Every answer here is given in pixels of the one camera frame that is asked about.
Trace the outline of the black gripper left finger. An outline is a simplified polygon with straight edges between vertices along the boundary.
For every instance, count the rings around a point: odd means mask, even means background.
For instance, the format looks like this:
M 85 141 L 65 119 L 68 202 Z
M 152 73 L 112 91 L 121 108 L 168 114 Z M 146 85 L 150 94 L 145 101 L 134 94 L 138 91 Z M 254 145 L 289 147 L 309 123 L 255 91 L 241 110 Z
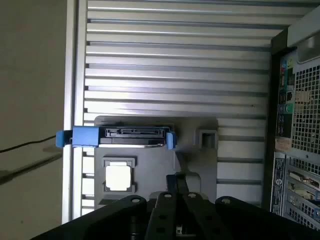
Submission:
M 36 240 L 172 240 L 176 236 L 176 184 L 166 176 L 167 190 L 146 200 L 129 195 L 35 236 Z

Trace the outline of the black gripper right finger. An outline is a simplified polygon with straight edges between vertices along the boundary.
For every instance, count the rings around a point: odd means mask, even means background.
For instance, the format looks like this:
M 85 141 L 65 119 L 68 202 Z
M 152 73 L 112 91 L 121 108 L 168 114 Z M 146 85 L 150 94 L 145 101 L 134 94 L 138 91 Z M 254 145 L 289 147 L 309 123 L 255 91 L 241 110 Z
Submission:
M 176 189 L 201 240 L 318 240 L 320 233 L 231 196 L 214 203 L 190 192 L 186 176 L 176 175 Z

